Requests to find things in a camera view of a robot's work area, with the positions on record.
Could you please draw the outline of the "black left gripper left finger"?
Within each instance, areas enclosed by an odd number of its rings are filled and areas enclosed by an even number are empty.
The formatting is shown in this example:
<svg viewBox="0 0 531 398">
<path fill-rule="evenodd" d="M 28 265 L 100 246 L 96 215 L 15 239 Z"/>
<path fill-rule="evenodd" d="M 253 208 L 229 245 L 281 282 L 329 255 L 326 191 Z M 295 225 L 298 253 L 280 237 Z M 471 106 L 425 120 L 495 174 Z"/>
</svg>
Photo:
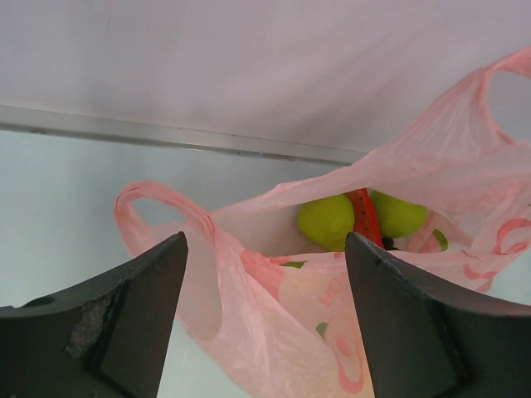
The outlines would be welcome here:
<svg viewBox="0 0 531 398">
<path fill-rule="evenodd" d="M 179 232 L 68 289 L 1 309 L 3 397 L 155 397 L 188 258 Z"/>
</svg>

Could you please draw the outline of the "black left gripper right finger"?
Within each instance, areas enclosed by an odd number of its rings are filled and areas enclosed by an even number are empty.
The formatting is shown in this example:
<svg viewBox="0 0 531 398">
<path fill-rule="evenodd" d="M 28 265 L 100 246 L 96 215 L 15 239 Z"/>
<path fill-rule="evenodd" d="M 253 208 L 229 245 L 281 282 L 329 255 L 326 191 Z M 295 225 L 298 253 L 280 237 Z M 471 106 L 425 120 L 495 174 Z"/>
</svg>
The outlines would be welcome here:
<svg viewBox="0 0 531 398">
<path fill-rule="evenodd" d="M 463 288 L 359 234 L 346 263 L 377 397 L 528 397 L 530 308 Z"/>
</svg>

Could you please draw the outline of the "green fake fruit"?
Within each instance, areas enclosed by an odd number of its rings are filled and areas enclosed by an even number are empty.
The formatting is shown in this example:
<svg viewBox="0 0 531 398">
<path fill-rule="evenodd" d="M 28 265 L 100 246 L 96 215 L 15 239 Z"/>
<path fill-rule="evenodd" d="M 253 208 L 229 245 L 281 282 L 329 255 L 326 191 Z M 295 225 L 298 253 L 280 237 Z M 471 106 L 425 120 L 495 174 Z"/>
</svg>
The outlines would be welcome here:
<svg viewBox="0 0 531 398">
<path fill-rule="evenodd" d="M 329 252 L 345 250 L 354 221 L 353 204 L 344 194 L 307 202 L 300 206 L 297 215 L 300 232 Z"/>
<path fill-rule="evenodd" d="M 426 222 L 427 209 L 408 201 L 372 191 L 370 198 L 383 237 L 397 239 L 412 235 Z"/>
</svg>

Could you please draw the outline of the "pink plastic bag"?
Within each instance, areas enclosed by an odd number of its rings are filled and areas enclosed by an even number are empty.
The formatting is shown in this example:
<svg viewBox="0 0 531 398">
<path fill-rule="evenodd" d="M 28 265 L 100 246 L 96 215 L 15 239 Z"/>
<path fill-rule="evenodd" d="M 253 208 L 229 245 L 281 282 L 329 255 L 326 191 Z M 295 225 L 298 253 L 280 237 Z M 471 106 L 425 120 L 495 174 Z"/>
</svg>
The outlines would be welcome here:
<svg viewBox="0 0 531 398">
<path fill-rule="evenodd" d="M 530 246 L 530 146 L 490 114 L 495 72 L 530 74 L 522 49 L 471 72 L 406 131 L 354 164 L 284 183 L 214 212 L 158 182 L 124 187 L 114 217 L 131 255 L 176 231 L 189 257 L 177 316 L 254 397 L 370 397 L 345 253 L 296 225 L 300 205 L 373 188 L 422 205 L 427 218 L 398 256 L 479 292 Z"/>
</svg>

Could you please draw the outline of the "black fake grapes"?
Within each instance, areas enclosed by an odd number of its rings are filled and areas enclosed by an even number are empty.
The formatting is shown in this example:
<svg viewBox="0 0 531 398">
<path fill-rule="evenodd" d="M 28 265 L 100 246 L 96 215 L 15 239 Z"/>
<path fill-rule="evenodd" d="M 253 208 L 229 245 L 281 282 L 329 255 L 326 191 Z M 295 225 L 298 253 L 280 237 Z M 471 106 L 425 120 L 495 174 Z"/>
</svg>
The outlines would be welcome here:
<svg viewBox="0 0 531 398">
<path fill-rule="evenodd" d="M 395 245 L 393 238 L 383 237 L 382 245 L 385 250 L 399 250 L 399 248 Z"/>
</svg>

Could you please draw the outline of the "red watermelon slice toy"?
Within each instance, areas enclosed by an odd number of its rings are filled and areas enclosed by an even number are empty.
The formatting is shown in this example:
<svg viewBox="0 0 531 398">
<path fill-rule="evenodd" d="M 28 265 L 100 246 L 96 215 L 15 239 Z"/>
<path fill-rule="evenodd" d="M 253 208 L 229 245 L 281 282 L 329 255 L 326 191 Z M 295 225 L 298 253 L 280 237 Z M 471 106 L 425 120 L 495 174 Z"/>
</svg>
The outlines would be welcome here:
<svg viewBox="0 0 531 398">
<path fill-rule="evenodd" d="M 372 243 L 383 248 L 377 214 L 366 188 L 347 192 L 354 213 L 353 232 L 364 236 Z"/>
</svg>

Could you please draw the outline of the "aluminium frame rail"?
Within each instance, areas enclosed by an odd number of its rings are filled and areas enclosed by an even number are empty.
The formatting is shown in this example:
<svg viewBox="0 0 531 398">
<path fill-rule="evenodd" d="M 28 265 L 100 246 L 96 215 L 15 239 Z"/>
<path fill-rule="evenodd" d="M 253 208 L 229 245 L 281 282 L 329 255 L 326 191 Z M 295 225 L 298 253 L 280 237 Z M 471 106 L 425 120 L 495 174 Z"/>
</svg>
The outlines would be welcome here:
<svg viewBox="0 0 531 398">
<path fill-rule="evenodd" d="M 117 143 L 189 148 L 211 152 L 240 153 L 263 158 L 289 158 L 333 165 L 346 165 L 366 153 L 283 142 L 269 138 L 250 138 L 154 124 L 64 114 L 3 105 L 1 127 L 23 133 L 93 139 Z"/>
</svg>

